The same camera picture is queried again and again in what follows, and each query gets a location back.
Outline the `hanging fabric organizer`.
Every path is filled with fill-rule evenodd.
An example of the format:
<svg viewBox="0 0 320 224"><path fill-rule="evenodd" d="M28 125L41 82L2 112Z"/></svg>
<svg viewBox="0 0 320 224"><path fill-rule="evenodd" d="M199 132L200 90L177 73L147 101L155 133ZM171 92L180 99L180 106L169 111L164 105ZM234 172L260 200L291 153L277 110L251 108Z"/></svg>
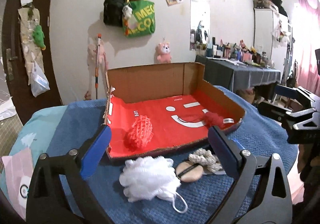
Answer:
<svg viewBox="0 0 320 224"><path fill-rule="evenodd" d="M36 25L40 24L40 12L33 9L33 16L29 18L28 12L30 8L18 9L18 21L20 24L20 38L22 53L25 61L25 69L28 76L28 85L30 85L30 74L34 60L44 72L43 55L40 47L35 45L33 39L33 31Z"/></svg>

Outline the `red knitted flower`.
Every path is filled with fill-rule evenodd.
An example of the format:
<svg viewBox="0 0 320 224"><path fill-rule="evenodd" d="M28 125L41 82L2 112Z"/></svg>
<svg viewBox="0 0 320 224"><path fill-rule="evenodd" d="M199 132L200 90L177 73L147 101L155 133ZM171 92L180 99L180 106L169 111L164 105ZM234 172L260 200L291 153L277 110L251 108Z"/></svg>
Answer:
<svg viewBox="0 0 320 224"><path fill-rule="evenodd" d="M225 128L225 123L223 122L224 118L217 113L206 112L202 114L188 114L178 116L178 120L185 123L200 123L203 122L205 126L212 127L218 126L220 129Z"/></svg>

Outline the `cardboard box red lining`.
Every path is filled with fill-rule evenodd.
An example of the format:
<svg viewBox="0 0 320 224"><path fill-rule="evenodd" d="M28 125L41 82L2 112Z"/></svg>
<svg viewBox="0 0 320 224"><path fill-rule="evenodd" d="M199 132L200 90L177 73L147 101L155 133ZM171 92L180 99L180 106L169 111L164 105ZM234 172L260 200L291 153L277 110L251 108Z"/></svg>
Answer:
<svg viewBox="0 0 320 224"><path fill-rule="evenodd" d="M217 113L226 125L221 130L225 134L235 131L245 110L203 77L204 65L189 62L109 70L105 111L105 123L111 128L108 158L123 161L158 156L206 142L208 127L203 122L182 122L180 115ZM125 147L124 138L141 115L151 120L153 138L145 148L131 150Z"/></svg>

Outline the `red foam net sleeve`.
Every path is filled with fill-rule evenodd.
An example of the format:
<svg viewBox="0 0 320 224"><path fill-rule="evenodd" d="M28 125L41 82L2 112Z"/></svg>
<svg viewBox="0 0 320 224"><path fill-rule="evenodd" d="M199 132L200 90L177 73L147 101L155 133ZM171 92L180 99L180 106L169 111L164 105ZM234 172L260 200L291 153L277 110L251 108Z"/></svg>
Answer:
<svg viewBox="0 0 320 224"><path fill-rule="evenodd" d="M125 147L131 150L145 148L153 138L153 127L147 116L136 117L135 122L124 138Z"/></svg>

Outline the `black bag on wall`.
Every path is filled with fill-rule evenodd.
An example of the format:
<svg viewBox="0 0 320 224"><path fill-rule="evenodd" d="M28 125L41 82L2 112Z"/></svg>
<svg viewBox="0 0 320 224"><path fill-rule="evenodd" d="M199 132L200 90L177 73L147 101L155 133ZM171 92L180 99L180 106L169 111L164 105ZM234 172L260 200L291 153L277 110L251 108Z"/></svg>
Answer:
<svg viewBox="0 0 320 224"><path fill-rule="evenodd" d="M104 0L103 22L108 26L122 27L123 7L126 0Z"/></svg>

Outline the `pink plush toy on wall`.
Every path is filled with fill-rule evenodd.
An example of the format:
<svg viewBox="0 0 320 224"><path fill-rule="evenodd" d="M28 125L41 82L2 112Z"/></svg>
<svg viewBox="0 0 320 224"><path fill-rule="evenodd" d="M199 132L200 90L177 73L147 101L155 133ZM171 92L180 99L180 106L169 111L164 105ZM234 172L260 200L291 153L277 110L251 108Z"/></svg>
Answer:
<svg viewBox="0 0 320 224"><path fill-rule="evenodd" d="M159 63L171 63L170 43L159 43L156 47L156 59Z"/></svg>

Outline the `green tote bag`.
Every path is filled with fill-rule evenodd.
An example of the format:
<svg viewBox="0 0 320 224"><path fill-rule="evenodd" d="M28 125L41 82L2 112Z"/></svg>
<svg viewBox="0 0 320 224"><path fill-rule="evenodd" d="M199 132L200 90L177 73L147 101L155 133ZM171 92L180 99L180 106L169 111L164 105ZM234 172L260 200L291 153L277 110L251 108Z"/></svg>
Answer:
<svg viewBox="0 0 320 224"><path fill-rule="evenodd" d="M129 1L125 5L132 8L129 20L123 18L124 35L128 38L151 35L155 32L155 4L148 0Z"/></svg>

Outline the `small white plush charm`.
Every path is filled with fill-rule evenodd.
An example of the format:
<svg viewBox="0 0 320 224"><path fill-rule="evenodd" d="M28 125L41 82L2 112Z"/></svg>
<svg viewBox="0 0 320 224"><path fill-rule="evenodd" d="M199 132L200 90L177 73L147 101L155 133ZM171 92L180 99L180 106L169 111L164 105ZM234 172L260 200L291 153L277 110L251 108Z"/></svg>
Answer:
<svg viewBox="0 0 320 224"><path fill-rule="evenodd" d="M129 20L132 16L132 8L129 5L125 5L122 11L123 11L123 18L125 20Z"/></svg>

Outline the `table with dark cloth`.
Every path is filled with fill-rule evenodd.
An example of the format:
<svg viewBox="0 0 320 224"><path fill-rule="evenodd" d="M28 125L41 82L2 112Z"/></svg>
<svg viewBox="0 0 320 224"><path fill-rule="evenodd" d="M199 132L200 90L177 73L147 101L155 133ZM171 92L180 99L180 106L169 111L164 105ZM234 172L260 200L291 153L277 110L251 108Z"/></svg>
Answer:
<svg viewBox="0 0 320 224"><path fill-rule="evenodd" d="M214 60L197 55L197 63L204 65L204 80L231 92L280 82L280 71L255 66L235 65L225 60Z"/></svg>

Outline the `beige round powder puff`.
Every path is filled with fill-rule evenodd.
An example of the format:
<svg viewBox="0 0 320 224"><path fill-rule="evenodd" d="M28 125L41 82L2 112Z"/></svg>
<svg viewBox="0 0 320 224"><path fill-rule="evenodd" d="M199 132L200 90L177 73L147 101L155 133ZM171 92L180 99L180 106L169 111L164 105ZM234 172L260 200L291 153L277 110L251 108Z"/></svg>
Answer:
<svg viewBox="0 0 320 224"><path fill-rule="evenodd" d="M198 163L184 161L176 167L175 173L180 181L190 183L198 181L202 177L204 169Z"/></svg>

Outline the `cream knitted rope scrunchie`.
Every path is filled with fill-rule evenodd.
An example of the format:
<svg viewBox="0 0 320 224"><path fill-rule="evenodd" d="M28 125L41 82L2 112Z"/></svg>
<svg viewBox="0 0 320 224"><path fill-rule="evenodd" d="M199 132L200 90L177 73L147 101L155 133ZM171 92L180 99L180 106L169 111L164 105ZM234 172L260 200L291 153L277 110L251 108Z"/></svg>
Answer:
<svg viewBox="0 0 320 224"><path fill-rule="evenodd" d="M189 154L188 159L190 162L204 167L206 174L224 175L226 173L217 155L212 154L210 150L199 148L192 154Z"/></svg>

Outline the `wall mirror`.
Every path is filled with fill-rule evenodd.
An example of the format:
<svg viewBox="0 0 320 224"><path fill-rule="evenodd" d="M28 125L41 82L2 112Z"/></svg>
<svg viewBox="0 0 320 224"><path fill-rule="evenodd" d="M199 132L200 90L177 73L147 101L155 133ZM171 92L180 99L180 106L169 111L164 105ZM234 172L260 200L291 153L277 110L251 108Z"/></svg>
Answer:
<svg viewBox="0 0 320 224"><path fill-rule="evenodd" d="M210 0L190 0L190 50L207 49L210 13Z"/></svg>

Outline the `white mesh bath pouf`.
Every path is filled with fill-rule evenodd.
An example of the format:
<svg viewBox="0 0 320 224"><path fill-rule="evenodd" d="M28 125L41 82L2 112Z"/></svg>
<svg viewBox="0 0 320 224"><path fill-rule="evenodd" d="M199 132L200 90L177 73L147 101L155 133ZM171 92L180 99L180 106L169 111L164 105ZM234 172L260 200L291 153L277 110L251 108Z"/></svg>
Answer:
<svg viewBox="0 0 320 224"><path fill-rule="evenodd" d="M125 167L119 176L123 193L131 203L152 200L155 197L169 201L173 209L184 214L188 210L185 199L177 192L181 181L177 178L174 161L171 158L158 156L139 157L126 160Z"/></svg>

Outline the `blue knitted blanket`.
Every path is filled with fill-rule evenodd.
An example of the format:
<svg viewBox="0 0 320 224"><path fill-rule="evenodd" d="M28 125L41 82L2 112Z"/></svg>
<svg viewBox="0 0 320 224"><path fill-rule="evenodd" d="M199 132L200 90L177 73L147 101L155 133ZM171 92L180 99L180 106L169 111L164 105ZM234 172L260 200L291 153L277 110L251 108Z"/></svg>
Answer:
<svg viewBox="0 0 320 224"><path fill-rule="evenodd" d="M242 98L221 86L211 93L224 95L245 110L240 127L229 135L249 149L252 156L281 156L286 172L293 167L298 147L287 142L287 133L275 121L259 114ZM112 164L103 156L95 173L71 191L61 178L62 193L68 210L76 218L83 216L79 205L92 204L75 198L89 187L98 204L115 223L204 223L217 209L232 185L226 175L209 174L194 183L182 183L174 167L186 159L188 150L169 152L166 156L144 157L127 163Z"/></svg>

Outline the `clear plastic bag hanging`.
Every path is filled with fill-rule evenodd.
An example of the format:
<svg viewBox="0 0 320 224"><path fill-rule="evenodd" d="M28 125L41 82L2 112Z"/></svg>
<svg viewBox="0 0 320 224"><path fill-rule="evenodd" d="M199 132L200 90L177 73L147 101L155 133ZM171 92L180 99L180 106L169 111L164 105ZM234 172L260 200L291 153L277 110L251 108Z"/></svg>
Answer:
<svg viewBox="0 0 320 224"><path fill-rule="evenodd" d="M33 68L30 74L31 92L34 97L37 97L50 90L49 82L36 61L33 62Z"/></svg>

